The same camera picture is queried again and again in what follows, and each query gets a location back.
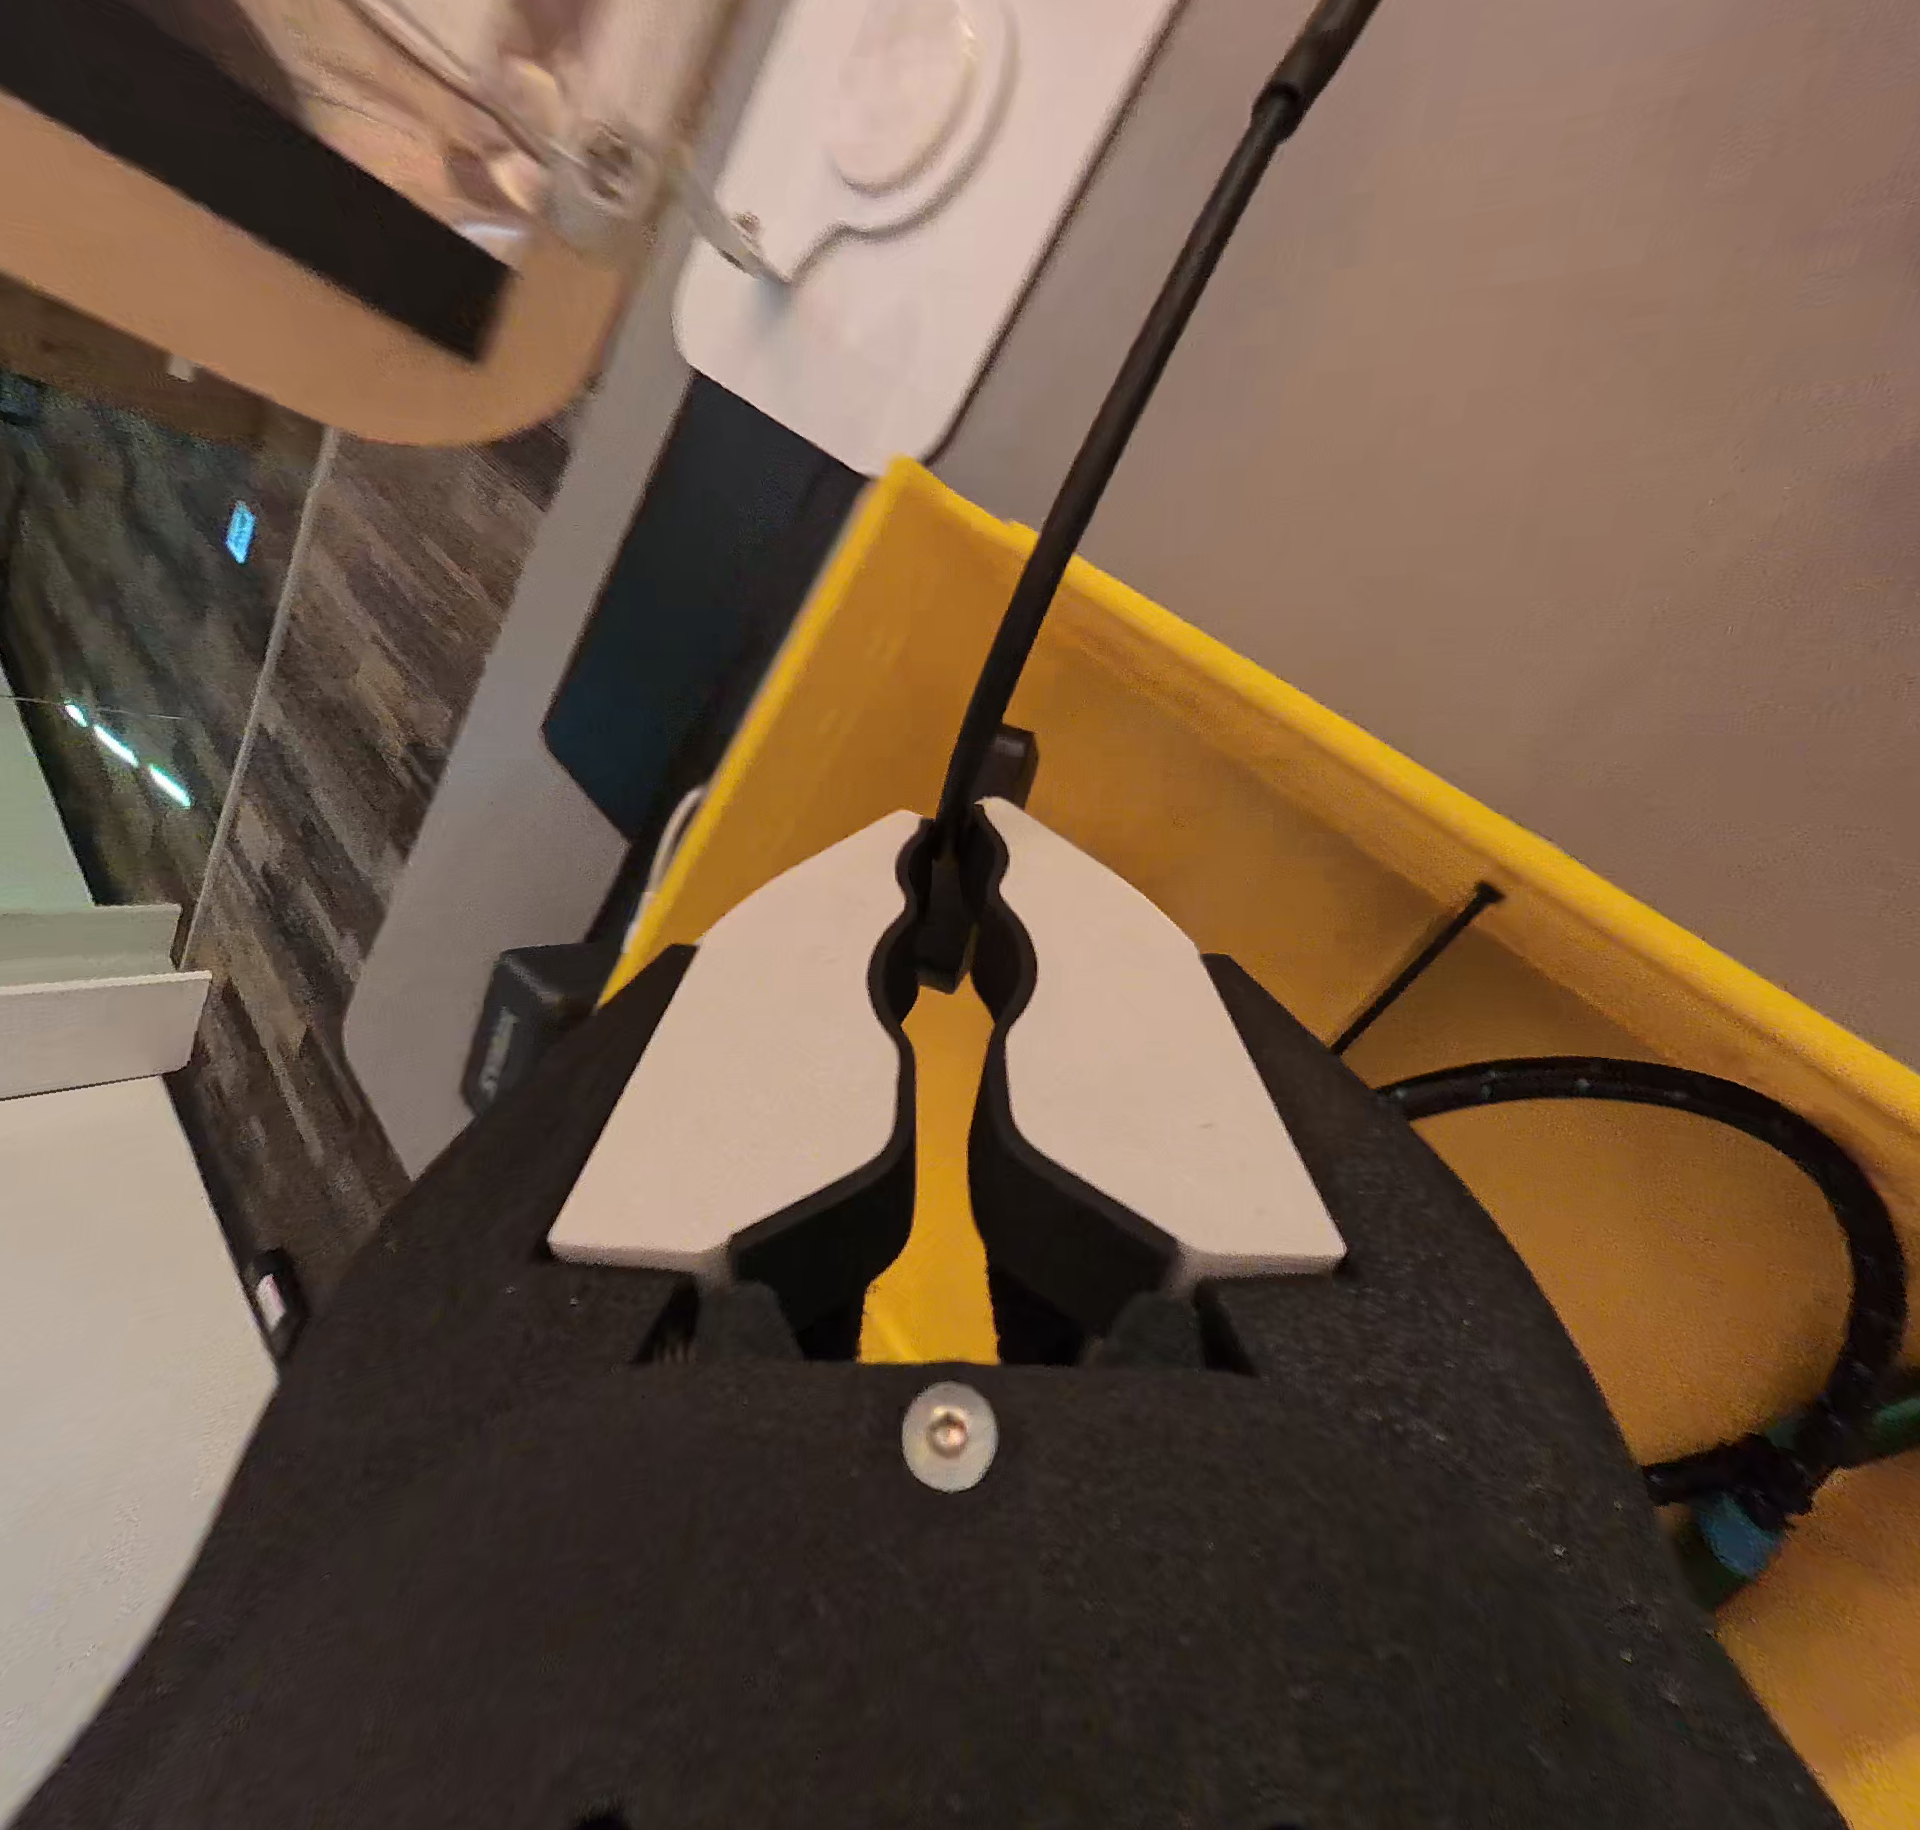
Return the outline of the yellow plastic bin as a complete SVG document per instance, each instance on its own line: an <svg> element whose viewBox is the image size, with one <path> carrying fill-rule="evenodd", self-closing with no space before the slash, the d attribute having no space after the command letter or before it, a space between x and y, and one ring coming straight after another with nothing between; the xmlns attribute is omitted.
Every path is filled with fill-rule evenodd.
<svg viewBox="0 0 1920 1830"><path fill-rule="evenodd" d="M1916 1265L1916 1070L1222 642L1081 565L1017 696L1036 818L1304 1014L1248 1034L1349 1268L1224 1288L1227 1371L958 1369L994 1469L909 1477L910 1352L991 1347L963 1107L929 998L930 1215L876 1367L775 1363L695 1427L621 1720L632 1826L1916 1826L1916 1433L1826 1487L1704 1617L1631 1477L1825 1386L1846 1256L1737 1129L1595 1099L1437 1121L1327 1034L1443 907L1492 929L1382 1072L1598 1043L1729 1078L1862 1168Z"/></svg>

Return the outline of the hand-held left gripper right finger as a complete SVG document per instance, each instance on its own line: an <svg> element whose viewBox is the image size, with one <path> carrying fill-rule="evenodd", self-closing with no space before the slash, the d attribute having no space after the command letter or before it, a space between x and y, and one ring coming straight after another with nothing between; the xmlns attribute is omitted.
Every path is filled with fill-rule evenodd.
<svg viewBox="0 0 1920 1830"><path fill-rule="evenodd" d="M1140 1298L1337 1273L1347 1241L1190 935L1003 796L972 811L969 894L989 1273L1081 1338Z"/></svg>

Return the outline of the white board stand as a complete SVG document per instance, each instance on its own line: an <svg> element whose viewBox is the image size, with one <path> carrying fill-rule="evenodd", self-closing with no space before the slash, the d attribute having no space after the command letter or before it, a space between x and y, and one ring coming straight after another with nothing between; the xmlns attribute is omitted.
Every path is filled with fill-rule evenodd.
<svg viewBox="0 0 1920 1830"><path fill-rule="evenodd" d="M784 0L683 361L878 477L945 449L1185 0Z"/></svg>

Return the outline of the black HDMI switch with cable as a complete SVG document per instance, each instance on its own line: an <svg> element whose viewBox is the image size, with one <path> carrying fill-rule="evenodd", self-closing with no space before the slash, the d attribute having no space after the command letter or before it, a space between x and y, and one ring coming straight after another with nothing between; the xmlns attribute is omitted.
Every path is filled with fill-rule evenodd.
<svg viewBox="0 0 1920 1830"><path fill-rule="evenodd" d="M958 724L929 820L925 910L916 961L925 981L957 989L972 943L963 847L982 775L996 748L1044 619L1082 546L1164 370L1270 165L1295 138L1352 55L1382 0L1317 0L1261 86L1248 120L1132 339L1079 445L1001 616Z"/></svg>

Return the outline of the small dark box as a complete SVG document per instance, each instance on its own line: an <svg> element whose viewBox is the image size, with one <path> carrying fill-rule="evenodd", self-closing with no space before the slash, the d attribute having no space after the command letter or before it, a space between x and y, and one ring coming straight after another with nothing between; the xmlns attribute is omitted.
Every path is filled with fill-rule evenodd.
<svg viewBox="0 0 1920 1830"><path fill-rule="evenodd" d="M497 957L460 1081L474 1117L524 1082L597 1011L617 958L613 938L517 946Z"/></svg>

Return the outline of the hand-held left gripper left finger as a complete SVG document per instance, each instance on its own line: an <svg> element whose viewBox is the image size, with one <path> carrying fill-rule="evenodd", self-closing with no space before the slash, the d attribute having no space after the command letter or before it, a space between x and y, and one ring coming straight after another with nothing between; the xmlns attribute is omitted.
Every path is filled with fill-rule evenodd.
<svg viewBox="0 0 1920 1830"><path fill-rule="evenodd" d="M552 1258L766 1290L801 1352L857 1360L916 1213L927 820L889 813L693 946L547 1232Z"/></svg>

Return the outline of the wooden instruction board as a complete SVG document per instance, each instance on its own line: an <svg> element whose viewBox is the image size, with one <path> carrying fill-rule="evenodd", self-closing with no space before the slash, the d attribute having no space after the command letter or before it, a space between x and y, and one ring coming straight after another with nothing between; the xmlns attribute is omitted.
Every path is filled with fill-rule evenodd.
<svg viewBox="0 0 1920 1830"><path fill-rule="evenodd" d="M239 428L536 426L603 373L740 0L3 0L5 367Z"/></svg>

